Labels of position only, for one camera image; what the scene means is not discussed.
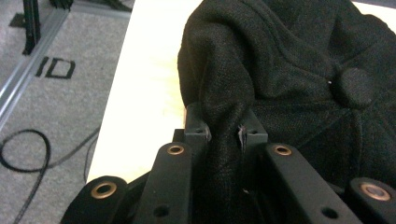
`white table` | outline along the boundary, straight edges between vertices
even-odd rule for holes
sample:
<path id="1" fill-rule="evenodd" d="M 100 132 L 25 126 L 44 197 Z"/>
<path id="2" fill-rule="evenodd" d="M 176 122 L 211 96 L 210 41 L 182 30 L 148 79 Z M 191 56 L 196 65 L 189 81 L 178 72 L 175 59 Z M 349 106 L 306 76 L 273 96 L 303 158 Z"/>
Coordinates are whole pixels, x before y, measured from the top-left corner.
<path id="1" fill-rule="evenodd" d="M 88 176 L 127 182 L 151 169 L 158 149 L 183 128 L 177 54 L 184 25 L 202 0 L 136 0 Z M 396 31 L 396 10 L 356 4 Z"/>

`black fabric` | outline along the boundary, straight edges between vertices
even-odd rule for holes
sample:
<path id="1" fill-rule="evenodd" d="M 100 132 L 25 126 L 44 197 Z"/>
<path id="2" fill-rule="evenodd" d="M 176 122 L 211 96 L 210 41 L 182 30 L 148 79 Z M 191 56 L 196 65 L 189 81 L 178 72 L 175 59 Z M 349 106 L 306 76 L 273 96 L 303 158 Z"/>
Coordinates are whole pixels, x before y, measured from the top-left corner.
<path id="1" fill-rule="evenodd" d="M 201 103 L 213 136 L 196 192 L 204 223 L 257 221 L 239 178 L 250 108 L 272 142 L 297 147 L 327 181 L 396 187 L 396 37 L 350 1 L 204 0 L 178 72 L 184 104 Z"/>

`fabric-covered button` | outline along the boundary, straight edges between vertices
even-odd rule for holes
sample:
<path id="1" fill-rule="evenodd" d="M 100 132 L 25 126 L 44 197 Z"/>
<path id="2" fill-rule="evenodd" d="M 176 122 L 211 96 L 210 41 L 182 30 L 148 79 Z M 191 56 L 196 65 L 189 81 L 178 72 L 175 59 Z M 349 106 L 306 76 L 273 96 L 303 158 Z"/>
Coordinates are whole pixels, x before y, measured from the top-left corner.
<path id="1" fill-rule="evenodd" d="M 375 96 L 372 79 L 359 68 L 348 68 L 335 76 L 331 90 L 336 102 L 351 109 L 366 108 Z"/>

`folded fabric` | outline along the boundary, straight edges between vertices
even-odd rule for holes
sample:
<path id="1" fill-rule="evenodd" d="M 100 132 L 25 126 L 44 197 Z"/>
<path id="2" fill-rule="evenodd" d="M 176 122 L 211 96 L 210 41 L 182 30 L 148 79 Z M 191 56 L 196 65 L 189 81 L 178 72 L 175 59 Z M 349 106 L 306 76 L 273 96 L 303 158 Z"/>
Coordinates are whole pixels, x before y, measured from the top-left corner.
<path id="1" fill-rule="evenodd" d="M 326 181 L 396 188 L 396 36 L 349 0 L 204 0 L 178 72 L 184 104 L 200 102 L 212 134 L 197 193 L 213 222 L 252 221 L 237 136 L 249 109 Z"/>

